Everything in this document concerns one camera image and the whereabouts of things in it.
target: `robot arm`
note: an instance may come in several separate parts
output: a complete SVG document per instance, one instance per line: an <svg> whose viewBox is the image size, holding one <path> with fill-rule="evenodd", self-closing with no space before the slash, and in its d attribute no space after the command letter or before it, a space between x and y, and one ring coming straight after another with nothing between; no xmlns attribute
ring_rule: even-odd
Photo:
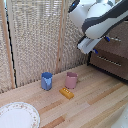
<svg viewBox="0 0 128 128"><path fill-rule="evenodd" d="M78 48L83 53L91 51L112 28L128 19L127 7L128 0L116 4L115 0L75 0L69 8L69 17L87 37Z"/></svg>

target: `cup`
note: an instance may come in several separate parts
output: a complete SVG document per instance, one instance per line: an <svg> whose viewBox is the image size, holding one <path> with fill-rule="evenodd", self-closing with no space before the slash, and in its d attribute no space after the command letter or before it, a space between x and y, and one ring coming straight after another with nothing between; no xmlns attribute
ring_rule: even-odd
<svg viewBox="0 0 128 128"><path fill-rule="evenodd" d="M52 74L50 72L42 73L42 75L41 75L41 87L47 91L52 88Z"/></svg>
<svg viewBox="0 0 128 128"><path fill-rule="evenodd" d="M65 87L73 89L76 87L78 75L76 73L67 72Z"/></svg>

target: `plate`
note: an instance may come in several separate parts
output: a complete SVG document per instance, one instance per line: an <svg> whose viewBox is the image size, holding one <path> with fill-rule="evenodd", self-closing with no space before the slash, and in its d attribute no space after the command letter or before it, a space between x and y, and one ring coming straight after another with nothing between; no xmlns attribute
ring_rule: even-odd
<svg viewBox="0 0 128 128"><path fill-rule="evenodd" d="M14 102L0 108L1 128L39 128L40 116L30 104Z"/></svg>

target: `pink cup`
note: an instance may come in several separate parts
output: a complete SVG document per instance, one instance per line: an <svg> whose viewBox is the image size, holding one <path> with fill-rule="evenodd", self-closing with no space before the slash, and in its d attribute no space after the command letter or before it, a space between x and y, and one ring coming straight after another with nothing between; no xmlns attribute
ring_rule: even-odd
<svg viewBox="0 0 128 128"><path fill-rule="evenodd" d="M78 75L76 73L67 72L65 86L69 89L75 88L76 82L77 82L77 77L78 77Z"/></svg>

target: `wooden table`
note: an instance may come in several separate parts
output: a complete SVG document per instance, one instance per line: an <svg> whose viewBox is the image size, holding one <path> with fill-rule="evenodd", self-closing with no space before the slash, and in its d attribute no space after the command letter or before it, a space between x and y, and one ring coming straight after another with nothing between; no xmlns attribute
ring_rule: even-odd
<svg viewBox="0 0 128 128"><path fill-rule="evenodd" d="M68 100L59 90L65 86L67 71L53 76L50 91L41 81L0 95L0 107L12 102L26 102L39 112L40 128L110 128L128 102L128 86L97 69L82 65L70 69L78 74L74 98Z"/></svg>

